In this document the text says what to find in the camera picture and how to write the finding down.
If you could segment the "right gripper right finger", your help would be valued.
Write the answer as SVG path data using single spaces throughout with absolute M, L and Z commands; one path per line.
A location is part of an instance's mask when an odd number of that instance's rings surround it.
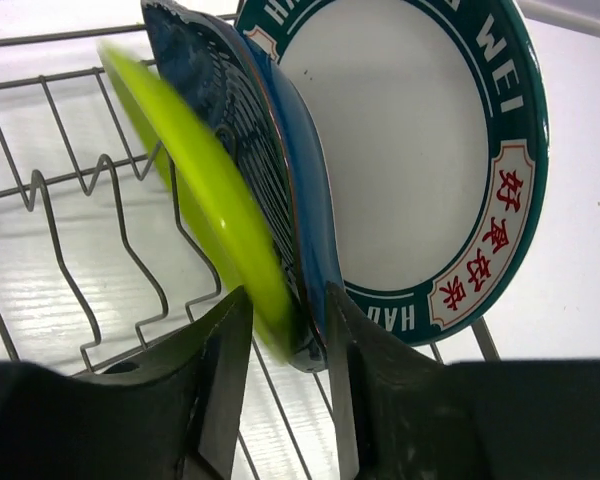
M 325 291 L 344 479 L 600 479 L 600 360 L 444 365 Z

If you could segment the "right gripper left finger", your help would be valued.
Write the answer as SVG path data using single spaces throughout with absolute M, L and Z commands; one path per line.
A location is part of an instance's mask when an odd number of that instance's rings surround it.
M 101 373 L 0 362 L 0 479 L 227 479 L 251 349 L 237 288 Z

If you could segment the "lime green plate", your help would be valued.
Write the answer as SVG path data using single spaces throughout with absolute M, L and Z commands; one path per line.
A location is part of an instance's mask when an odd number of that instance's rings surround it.
M 220 140 L 158 74 L 111 43 L 98 55 L 147 151 L 165 159 L 183 184 L 174 190 L 183 215 L 228 289 L 243 287 L 255 330 L 279 362 L 296 339 L 292 295 L 264 216 Z

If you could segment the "green rimmed white plate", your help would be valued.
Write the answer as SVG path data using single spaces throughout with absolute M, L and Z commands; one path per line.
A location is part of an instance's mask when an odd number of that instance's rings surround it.
M 403 342 L 447 338 L 503 294 L 549 166 L 544 85 L 513 1 L 248 1 L 237 29 L 321 138 L 341 276 Z

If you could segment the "dark blue shell plate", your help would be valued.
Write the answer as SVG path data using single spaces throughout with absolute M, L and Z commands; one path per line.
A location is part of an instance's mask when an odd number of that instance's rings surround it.
M 326 289 L 343 283 L 322 144 L 299 91 L 224 20 L 175 1 L 141 11 L 159 74 L 220 137 L 263 211 L 297 323 L 290 363 L 327 367 Z

